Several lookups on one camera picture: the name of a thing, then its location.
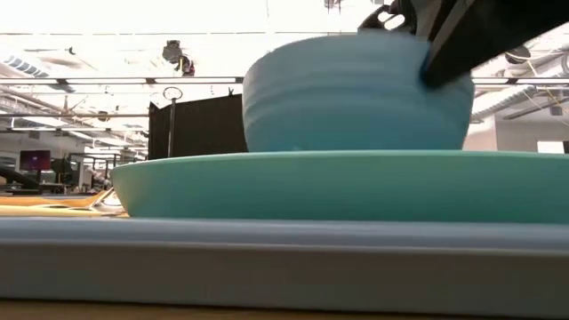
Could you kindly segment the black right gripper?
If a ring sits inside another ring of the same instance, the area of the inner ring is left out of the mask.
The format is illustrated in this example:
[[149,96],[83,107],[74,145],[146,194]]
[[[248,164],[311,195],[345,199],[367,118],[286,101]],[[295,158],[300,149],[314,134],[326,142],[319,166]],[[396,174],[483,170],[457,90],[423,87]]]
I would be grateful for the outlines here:
[[421,80],[439,87],[569,21],[569,0],[393,0],[396,32],[426,39]]

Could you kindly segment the blue bowl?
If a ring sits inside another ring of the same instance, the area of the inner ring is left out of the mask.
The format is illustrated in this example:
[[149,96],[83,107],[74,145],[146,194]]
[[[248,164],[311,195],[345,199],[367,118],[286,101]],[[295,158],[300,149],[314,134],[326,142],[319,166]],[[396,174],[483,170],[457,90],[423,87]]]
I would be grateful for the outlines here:
[[249,150],[460,149],[475,87],[464,75],[428,88],[420,79],[428,51],[386,31],[276,48],[244,77]]

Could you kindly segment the teal plate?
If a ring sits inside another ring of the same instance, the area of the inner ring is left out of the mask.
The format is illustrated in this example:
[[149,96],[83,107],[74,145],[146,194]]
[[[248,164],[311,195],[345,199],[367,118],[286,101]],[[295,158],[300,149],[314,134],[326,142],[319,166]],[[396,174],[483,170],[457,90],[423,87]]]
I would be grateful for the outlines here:
[[452,150],[241,153],[118,166],[133,217],[569,225],[569,156]]

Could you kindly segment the blue plastic tray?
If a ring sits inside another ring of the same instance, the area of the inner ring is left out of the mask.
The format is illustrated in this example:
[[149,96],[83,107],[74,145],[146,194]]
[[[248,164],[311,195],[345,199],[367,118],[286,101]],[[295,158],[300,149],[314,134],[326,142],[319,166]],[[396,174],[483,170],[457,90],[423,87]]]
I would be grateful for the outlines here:
[[0,217],[0,300],[569,320],[569,227]]

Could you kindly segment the yellow cloth napkin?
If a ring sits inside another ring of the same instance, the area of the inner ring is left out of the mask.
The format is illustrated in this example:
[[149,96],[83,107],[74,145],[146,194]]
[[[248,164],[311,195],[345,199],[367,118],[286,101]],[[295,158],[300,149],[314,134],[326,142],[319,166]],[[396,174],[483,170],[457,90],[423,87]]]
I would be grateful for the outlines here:
[[114,189],[80,196],[0,196],[0,217],[118,217],[129,215]]

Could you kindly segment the black ceiling lamp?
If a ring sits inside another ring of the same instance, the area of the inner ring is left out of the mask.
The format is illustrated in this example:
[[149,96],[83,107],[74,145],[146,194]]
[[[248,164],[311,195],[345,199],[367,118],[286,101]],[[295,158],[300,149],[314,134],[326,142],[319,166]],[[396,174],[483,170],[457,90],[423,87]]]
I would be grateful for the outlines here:
[[522,64],[532,58],[532,54],[525,45],[520,45],[504,53],[505,59],[510,64]]
[[192,77],[195,75],[195,63],[182,51],[179,40],[168,40],[163,47],[162,57],[174,65],[174,70],[181,72],[182,76]]

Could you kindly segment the purple lit monitor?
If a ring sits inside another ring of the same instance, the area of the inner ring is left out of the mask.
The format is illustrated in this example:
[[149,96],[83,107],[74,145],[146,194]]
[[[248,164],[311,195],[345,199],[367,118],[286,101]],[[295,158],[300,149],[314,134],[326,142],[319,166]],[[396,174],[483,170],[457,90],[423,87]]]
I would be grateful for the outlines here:
[[20,169],[23,171],[44,171],[51,168],[51,151],[21,150]]

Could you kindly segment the black curved pipe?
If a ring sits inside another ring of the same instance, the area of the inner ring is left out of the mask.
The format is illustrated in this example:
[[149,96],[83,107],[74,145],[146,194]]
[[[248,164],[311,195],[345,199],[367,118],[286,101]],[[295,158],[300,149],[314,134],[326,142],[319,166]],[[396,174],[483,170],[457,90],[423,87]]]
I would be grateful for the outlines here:
[[42,188],[35,180],[10,168],[0,166],[0,193],[2,192],[13,196],[40,195]]

